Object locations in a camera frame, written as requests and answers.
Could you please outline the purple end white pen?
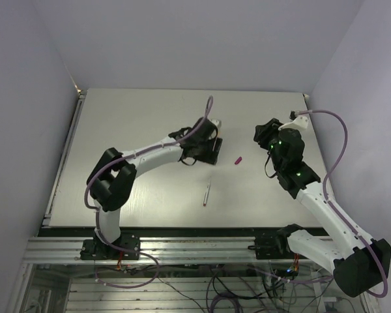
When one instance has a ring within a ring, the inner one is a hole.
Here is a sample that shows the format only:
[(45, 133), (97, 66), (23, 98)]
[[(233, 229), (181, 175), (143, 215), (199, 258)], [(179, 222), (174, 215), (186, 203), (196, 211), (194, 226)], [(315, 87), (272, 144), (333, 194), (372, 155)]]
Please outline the purple end white pen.
[(206, 207), (206, 206), (207, 206), (207, 203), (208, 203), (208, 198), (209, 198), (209, 193), (210, 193), (211, 182), (212, 182), (212, 177), (210, 176), (210, 177), (209, 177), (209, 180), (208, 180), (208, 183), (207, 183), (206, 190), (205, 190), (205, 194), (204, 194), (204, 197), (203, 197), (203, 207)]

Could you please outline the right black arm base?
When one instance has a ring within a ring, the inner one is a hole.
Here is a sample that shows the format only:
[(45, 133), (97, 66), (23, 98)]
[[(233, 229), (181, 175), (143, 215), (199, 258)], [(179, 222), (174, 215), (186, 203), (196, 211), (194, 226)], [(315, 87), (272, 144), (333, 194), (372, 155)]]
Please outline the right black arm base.
[(247, 247), (255, 252), (257, 260), (271, 260), (294, 257), (294, 252), (289, 248), (288, 237), (298, 231), (304, 230), (297, 224), (290, 224), (278, 229), (273, 235), (260, 235), (256, 237), (253, 244)]

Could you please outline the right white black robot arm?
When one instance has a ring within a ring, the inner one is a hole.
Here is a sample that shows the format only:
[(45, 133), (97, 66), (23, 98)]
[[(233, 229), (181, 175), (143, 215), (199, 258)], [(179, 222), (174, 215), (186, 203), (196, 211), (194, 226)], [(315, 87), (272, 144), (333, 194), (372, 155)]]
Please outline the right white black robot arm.
[(391, 245), (385, 239), (374, 239), (328, 197), (321, 178), (303, 160), (305, 143), (300, 129), (297, 120), (283, 124), (273, 118), (255, 127), (253, 140), (267, 151), (273, 177), (319, 221), (331, 242), (291, 224), (277, 232), (275, 253), (282, 258), (300, 254), (314, 261), (331, 273), (349, 297), (370, 293), (378, 284), (387, 285)]

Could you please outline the yellow end white pen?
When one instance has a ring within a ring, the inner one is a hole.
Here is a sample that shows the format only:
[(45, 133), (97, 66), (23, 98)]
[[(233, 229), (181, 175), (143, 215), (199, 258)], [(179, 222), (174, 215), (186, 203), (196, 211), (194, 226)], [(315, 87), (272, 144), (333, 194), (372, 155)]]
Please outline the yellow end white pen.
[(216, 137), (214, 138), (213, 145), (212, 145), (212, 152), (215, 156), (219, 155), (221, 146), (222, 146), (222, 138), (220, 136), (220, 131), (217, 131)]

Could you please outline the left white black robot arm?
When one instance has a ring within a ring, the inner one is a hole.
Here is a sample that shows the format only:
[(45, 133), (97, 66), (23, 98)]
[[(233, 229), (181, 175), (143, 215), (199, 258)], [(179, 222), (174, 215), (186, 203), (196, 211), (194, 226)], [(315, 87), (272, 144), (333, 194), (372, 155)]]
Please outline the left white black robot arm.
[(120, 250), (120, 212), (129, 200), (135, 180), (169, 163), (194, 162), (215, 165), (222, 139), (219, 119), (200, 118), (193, 127), (182, 128), (155, 143), (133, 151), (107, 149), (87, 179), (85, 206), (96, 211), (96, 250), (105, 259)]

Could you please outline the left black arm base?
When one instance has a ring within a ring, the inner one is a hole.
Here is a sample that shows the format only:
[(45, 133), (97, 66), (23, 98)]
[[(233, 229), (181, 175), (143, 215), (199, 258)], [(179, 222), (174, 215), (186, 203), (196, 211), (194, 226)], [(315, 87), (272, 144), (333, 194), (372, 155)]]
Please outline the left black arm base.
[(122, 248), (117, 250), (105, 244), (96, 232), (93, 232), (92, 239), (83, 241), (80, 251), (80, 260), (84, 261), (105, 261), (105, 260), (138, 260), (141, 241), (132, 233), (123, 233), (113, 242), (113, 245)]

